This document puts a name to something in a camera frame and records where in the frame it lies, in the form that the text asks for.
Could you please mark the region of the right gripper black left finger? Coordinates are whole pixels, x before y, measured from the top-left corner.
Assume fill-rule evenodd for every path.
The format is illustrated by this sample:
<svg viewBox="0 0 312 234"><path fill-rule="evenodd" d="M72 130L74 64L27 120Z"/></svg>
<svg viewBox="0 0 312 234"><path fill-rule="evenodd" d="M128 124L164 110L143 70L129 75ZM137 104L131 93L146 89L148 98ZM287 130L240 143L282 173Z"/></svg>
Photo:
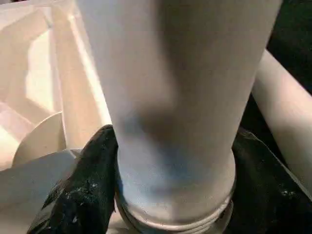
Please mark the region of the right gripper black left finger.
<svg viewBox="0 0 312 234"><path fill-rule="evenodd" d="M29 234L104 234L115 210L117 139L111 124L82 149L71 173L50 191Z"/></svg>

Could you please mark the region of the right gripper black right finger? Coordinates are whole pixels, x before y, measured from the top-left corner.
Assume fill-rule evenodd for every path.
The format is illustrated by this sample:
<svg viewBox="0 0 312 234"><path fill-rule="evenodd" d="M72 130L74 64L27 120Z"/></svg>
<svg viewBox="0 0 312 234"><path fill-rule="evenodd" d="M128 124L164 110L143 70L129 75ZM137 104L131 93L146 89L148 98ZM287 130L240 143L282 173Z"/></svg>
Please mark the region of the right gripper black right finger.
<svg viewBox="0 0 312 234"><path fill-rule="evenodd" d="M228 234L310 234L312 201L265 143L239 128Z"/></svg>

